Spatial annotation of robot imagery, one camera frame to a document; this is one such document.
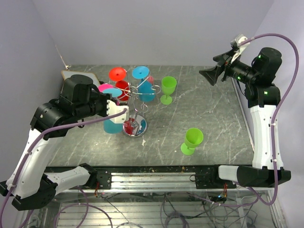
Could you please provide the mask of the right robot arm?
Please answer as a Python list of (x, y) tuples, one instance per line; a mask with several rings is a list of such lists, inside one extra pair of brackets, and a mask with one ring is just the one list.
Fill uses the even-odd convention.
[(250, 66), (240, 61), (240, 54), (232, 50), (213, 57), (216, 66), (201, 70), (211, 85), (215, 85), (223, 74), (245, 85), (245, 97), (254, 125), (254, 157), (252, 165), (220, 165), (218, 172), (210, 175), (209, 182), (220, 188), (226, 181), (233, 181), (242, 187), (271, 188), (291, 179), (291, 172), (284, 169), (278, 143), (271, 142), (271, 135), (278, 137), (277, 130), (272, 131), (276, 123), (273, 116), (281, 101), (280, 90), (273, 80), (282, 64), (281, 53), (269, 47), (260, 50)]

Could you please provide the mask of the magenta wine glass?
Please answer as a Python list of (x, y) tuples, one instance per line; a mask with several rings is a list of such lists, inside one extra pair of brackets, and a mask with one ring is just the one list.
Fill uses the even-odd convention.
[(104, 90), (106, 89), (111, 89), (111, 88), (114, 88), (111, 84), (107, 84), (107, 83), (104, 83), (104, 84), (101, 84), (98, 89), (99, 91), (102, 93)]

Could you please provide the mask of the green wine glass back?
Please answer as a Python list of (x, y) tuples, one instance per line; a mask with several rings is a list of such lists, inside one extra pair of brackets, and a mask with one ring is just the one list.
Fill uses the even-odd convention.
[(171, 94), (175, 91), (177, 85), (177, 80), (172, 76), (166, 76), (161, 81), (161, 90), (164, 93), (160, 97), (160, 102), (164, 105), (169, 105), (172, 103)]

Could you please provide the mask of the red wine glass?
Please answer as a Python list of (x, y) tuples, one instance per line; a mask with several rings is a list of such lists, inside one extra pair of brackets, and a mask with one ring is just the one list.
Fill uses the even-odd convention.
[(114, 67), (109, 72), (109, 78), (115, 81), (115, 87), (122, 91), (122, 94), (118, 96), (121, 102), (127, 102), (129, 100), (129, 84), (125, 81), (127, 71), (122, 67)]

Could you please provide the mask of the green wine glass front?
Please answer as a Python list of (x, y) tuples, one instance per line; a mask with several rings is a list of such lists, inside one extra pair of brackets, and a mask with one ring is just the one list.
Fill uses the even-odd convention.
[(190, 128), (186, 131), (184, 143), (181, 145), (181, 152), (185, 155), (192, 155), (195, 149), (203, 142), (203, 132), (198, 128)]

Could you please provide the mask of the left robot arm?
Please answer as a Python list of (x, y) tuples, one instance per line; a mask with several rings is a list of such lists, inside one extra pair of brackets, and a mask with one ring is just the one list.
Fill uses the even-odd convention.
[(93, 188), (97, 172), (86, 163), (55, 174), (45, 174), (45, 169), (56, 147), (79, 121), (94, 115), (108, 119), (111, 100), (91, 78), (80, 74), (67, 78), (59, 97), (36, 109), (21, 159), (11, 177), (0, 183), (1, 195), (13, 197), (13, 207), (24, 211), (41, 209), (57, 194), (77, 185)]

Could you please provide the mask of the green wine glass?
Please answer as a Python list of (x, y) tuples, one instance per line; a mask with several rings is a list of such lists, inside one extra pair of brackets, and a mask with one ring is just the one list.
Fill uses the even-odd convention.
[(186, 131), (184, 143), (181, 145), (181, 152), (185, 155), (192, 155), (195, 149), (203, 142), (203, 132), (198, 128), (190, 128)]
[(171, 94), (175, 91), (177, 85), (177, 80), (172, 76), (166, 76), (161, 81), (161, 90), (164, 93), (160, 97), (160, 102), (164, 105), (169, 105), (172, 103)]

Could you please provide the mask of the blue wine glass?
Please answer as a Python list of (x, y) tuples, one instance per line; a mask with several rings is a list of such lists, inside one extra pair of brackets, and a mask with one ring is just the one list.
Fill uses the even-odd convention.
[(148, 81), (150, 70), (146, 66), (138, 66), (132, 71), (132, 76), (140, 80), (137, 86), (139, 99), (142, 102), (151, 102), (155, 98), (155, 91), (152, 89), (152, 84)]
[[(112, 97), (118, 97), (122, 94), (122, 92), (114, 87), (109, 87), (106, 89), (101, 90), (104, 94), (111, 94)], [(104, 131), (109, 134), (116, 134), (120, 133), (123, 130), (122, 123), (114, 123), (111, 119), (104, 121)]]

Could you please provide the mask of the blue wine glass front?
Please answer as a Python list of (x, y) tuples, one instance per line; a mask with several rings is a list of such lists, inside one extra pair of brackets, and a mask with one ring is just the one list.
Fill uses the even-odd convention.
[(146, 66), (138, 66), (132, 71), (132, 76), (140, 80), (137, 86), (139, 99), (142, 102), (151, 102), (155, 98), (155, 91), (152, 89), (152, 84), (148, 81), (150, 70)]

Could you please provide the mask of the blue wine glass back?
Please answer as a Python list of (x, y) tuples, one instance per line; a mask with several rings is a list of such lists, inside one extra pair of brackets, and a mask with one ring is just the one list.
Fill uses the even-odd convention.
[[(109, 87), (106, 89), (101, 90), (104, 94), (111, 94), (112, 97), (118, 97), (122, 94), (122, 92), (114, 87)], [(111, 119), (104, 121), (104, 131), (109, 134), (116, 134), (120, 133), (123, 130), (122, 123), (114, 123)]]

